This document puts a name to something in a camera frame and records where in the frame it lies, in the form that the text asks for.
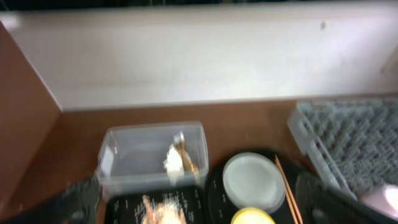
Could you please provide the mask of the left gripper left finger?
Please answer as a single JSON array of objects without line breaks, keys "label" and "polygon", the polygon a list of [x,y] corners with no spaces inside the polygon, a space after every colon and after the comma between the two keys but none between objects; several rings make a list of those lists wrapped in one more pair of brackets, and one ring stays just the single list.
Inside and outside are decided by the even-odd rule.
[{"label": "left gripper left finger", "polygon": [[81,179],[63,192],[14,215],[2,224],[95,224],[101,187],[97,177]]}]

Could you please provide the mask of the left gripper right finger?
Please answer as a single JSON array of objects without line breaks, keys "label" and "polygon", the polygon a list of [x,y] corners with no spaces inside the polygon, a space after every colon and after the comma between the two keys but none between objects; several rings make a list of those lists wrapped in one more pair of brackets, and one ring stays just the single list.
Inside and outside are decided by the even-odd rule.
[{"label": "left gripper right finger", "polygon": [[295,200],[304,223],[397,224],[396,220],[325,185],[308,172],[297,177]]}]

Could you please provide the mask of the yellow bowl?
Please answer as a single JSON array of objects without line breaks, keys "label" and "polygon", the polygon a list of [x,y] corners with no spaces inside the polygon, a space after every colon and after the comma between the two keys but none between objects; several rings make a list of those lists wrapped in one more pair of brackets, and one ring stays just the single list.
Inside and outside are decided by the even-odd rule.
[{"label": "yellow bowl", "polygon": [[275,224],[275,221],[268,213],[259,208],[246,207],[234,214],[231,224]]}]

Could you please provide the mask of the wooden chopstick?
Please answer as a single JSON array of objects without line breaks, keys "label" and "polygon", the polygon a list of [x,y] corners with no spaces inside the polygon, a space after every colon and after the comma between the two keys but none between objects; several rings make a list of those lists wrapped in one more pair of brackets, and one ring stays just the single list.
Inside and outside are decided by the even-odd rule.
[{"label": "wooden chopstick", "polygon": [[284,180],[284,185],[285,185],[285,194],[286,194],[286,198],[287,198],[287,202],[290,208],[290,212],[292,214],[293,220],[295,224],[303,224],[303,219],[300,213],[300,210],[297,206],[295,197],[292,193],[292,190],[290,188],[289,182],[285,176],[284,170],[281,166],[281,163],[279,161],[279,158],[277,156],[275,156],[275,164],[277,166],[277,168],[279,169],[282,178]]},{"label": "wooden chopstick", "polygon": [[292,214],[293,220],[295,224],[301,224],[302,222],[300,221],[300,218],[298,216],[296,207],[294,205],[293,197],[292,197],[292,191],[290,189],[289,183],[287,181],[287,178],[285,174],[282,172],[282,177],[284,179],[284,185],[285,185],[285,194],[287,198],[287,203],[289,205],[290,212]]}]

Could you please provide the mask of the gold foil wrapper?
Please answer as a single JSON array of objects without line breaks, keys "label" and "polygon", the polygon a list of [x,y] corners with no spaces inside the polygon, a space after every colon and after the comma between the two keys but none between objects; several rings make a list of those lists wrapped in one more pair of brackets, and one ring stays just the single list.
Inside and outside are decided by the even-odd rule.
[{"label": "gold foil wrapper", "polygon": [[197,183],[200,181],[199,176],[199,168],[198,166],[191,160],[188,152],[187,152],[187,145],[185,142],[185,137],[182,132],[179,132],[174,136],[173,146],[175,147],[176,151],[178,152],[180,158],[182,159],[182,163],[184,169],[190,171]]}]

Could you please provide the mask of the pink plastic cup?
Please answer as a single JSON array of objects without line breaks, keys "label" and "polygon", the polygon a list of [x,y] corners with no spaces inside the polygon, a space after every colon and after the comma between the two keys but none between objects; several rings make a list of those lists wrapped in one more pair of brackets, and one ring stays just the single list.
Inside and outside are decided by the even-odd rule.
[{"label": "pink plastic cup", "polygon": [[384,184],[363,194],[358,200],[378,212],[397,220],[398,193],[396,185]]}]

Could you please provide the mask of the peanut shells food scraps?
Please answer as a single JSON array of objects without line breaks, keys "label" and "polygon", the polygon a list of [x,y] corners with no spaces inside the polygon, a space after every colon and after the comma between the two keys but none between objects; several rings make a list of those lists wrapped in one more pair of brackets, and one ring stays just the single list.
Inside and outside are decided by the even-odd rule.
[{"label": "peanut shells food scraps", "polygon": [[144,194],[130,202],[134,223],[194,224],[203,223],[198,197],[182,192]]}]

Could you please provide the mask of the white napkin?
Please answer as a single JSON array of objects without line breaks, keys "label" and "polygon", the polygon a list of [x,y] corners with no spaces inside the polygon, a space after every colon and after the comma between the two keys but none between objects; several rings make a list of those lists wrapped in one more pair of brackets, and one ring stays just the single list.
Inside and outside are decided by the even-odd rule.
[{"label": "white napkin", "polygon": [[178,180],[184,176],[184,165],[182,158],[174,145],[169,147],[169,150],[164,161],[164,169],[169,177],[172,185],[176,185]]}]

